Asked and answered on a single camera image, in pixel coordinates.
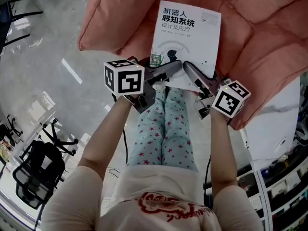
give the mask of pink cushion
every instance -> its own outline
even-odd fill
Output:
[[[80,50],[149,56],[160,0],[89,0]],[[232,121],[243,128],[283,87],[308,69],[308,0],[168,0],[222,14],[216,68],[252,96]]]

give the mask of book cover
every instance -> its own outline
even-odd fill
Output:
[[[221,14],[211,10],[160,1],[150,65],[190,61],[213,77],[217,59]],[[199,91],[181,69],[162,85]]]

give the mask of gray floor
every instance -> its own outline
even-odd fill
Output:
[[[16,4],[17,13],[44,11],[12,24],[8,39],[30,33],[31,36],[6,47],[0,60],[0,105],[4,114],[17,117],[24,137],[34,129],[40,117],[37,106],[47,110],[46,93],[55,103],[55,116],[66,131],[77,138],[91,135],[112,106],[111,93],[103,84],[103,62],[117,56],[101,51],[77,49],[77,37],[87,0],[31,0]],[[82,80],[80,84],[65,68],[63,59]],[[193,109],[194,97],[187,93],[194,157],[205,175],[210,150],[210,121],[203,126]],[[138,112],[131,110],[126,132],[132,149]],[[240,133],[231,131],[238,168],[249,163]],[[122,169],[125,147],[120,141],[111,167]],[[115,177],[109,175],[109,193]]]

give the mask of white t-shirt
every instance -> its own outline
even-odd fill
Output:
[[[177,167],[131,166],[121,173],[108,212],[100,217],[103,183],[88,167],[75,172],[52,196],[42,230],[263,230],[244,190],[218,193],[214,211],[203,206],[199,174]]]

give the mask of light blue pants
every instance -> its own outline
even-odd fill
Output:
[[[138,120],[134,149],[127,165],[167,165],[198,172],[189,136],[183,90],[156,91],[155,104]]]

